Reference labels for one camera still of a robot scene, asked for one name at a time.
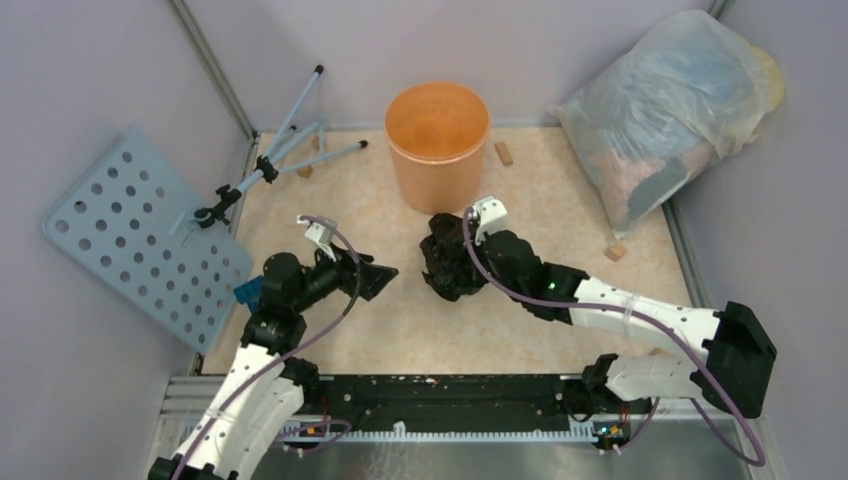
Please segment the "large translucent trash bag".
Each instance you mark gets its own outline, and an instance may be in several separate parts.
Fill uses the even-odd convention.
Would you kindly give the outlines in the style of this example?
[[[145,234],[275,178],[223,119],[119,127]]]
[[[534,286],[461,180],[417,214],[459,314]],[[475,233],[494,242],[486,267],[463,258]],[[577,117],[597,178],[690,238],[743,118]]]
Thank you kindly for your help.
[[[767,52],[707,12],[688,10],[657,23],[549,113],[620,239],[705,169],[754,142],[784,95]]]

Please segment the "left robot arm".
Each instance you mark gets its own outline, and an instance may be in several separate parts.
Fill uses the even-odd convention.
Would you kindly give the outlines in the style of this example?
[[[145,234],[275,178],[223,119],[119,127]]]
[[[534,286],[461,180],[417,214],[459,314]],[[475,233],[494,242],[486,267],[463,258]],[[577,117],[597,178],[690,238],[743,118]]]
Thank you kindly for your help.
[[[188,438],[154,461],[149,478],[249,479],[285,423],[317,407],[318,368],[294,354],[308,344],[304,312],[336,291],[351,303],[370,301],[399,272],[336,245],[316,250],[314,260],[305,266],[281,252],[265,261],[258,306],[229,372]]]

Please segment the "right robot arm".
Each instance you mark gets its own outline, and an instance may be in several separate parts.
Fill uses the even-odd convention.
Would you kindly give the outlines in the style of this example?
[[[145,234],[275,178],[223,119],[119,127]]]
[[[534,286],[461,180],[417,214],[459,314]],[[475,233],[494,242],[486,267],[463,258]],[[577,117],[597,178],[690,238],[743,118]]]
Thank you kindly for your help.
[[[661,359],[604,354],[586,367],[589,404],[612,412],[648,397],[706,402],[745,419],[762,414],[777,348],[754,311],[729,301],[685,307],[614,287],[583,270],[543,261],[509,230],[474,235],[474,266],[531,315],[609,331],[666,351]]]

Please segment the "black trash bag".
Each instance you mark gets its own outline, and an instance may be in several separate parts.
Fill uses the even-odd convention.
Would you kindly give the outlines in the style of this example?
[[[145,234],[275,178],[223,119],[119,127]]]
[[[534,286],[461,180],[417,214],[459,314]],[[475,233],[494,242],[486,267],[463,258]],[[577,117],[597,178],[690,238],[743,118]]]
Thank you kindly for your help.
[[[429,234],[419,243],[425,270],[425,283],[442,299],[456,302],[479,292],[488,281],[470,258],[462,228],[462,219],[450,213],[438,213],[428,221]]]

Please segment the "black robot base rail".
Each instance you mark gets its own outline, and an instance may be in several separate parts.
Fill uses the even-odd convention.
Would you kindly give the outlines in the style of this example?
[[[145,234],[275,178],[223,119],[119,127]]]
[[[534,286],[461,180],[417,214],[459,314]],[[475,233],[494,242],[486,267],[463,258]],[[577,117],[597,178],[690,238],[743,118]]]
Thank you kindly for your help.
[[[647,399],[624,403],[576,375],[322,375],[297,358],[282,375],[304,390],[300,414],[345,420],[355,434],[390,432],[396,423],[425,434],[565,432],[651,409]]]

